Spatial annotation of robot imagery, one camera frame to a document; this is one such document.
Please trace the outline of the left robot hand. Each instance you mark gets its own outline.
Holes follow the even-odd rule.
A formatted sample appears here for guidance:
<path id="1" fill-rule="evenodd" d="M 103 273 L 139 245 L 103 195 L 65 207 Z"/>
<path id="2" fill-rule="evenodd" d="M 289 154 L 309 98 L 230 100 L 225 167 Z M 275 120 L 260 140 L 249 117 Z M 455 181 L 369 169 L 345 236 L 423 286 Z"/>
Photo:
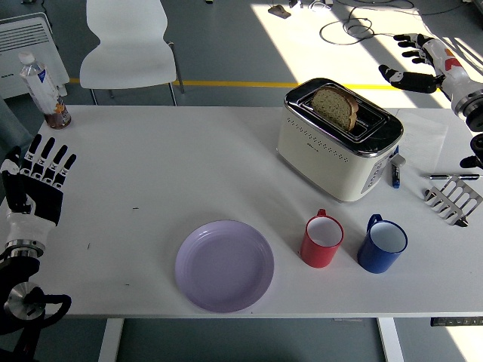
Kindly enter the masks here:
<path id="1" fill-rule="evenodd" d="M 23 240 L 44 244 L 48 233 L 60 221 L 63 185 L 76 155 L 63 145 L 49 161 L 55 139 L 42 145 L 42 135 L 33 138 L 24 155 L 15 146 L 1 165 L 1 177 L 8 203 L 8 243 Z"/>

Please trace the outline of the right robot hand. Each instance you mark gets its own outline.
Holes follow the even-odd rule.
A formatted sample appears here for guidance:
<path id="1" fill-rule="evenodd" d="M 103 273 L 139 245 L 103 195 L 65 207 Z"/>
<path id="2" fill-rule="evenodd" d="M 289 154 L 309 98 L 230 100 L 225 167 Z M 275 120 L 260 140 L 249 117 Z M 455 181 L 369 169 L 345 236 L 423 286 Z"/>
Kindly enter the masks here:
<path id="1" fill-rule="evenodd" d="M 402 56 L 413 63 L 430 65 L 435 74 L 423 74 L 379 66 L 381 75 L 393 87 L 404 91 L 430 94 L 440 90 L 451 102 L 456 115 L 469 116 L 482 107 L 482 84 L 473 81 L 451 50 L 437 38 L 423 34 L 401 34 L 393 37 L 401 48 L 409 48 Z"/>

